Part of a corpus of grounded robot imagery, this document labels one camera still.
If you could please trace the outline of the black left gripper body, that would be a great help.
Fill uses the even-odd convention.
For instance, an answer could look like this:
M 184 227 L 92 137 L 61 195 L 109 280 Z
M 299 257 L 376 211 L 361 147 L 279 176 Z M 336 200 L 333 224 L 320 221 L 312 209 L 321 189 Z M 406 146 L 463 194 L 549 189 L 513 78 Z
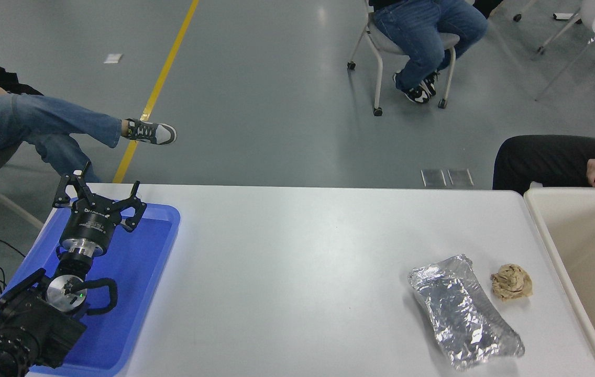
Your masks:
M 63 245 L 69 246 L 78 239 L 86 239 L 98 246 L 108 246 L 121 221 L 120 212 L 107 211 L 111 204 L 92 208 L 87 200 L 72 203 L 71 216 L 63 230 Z

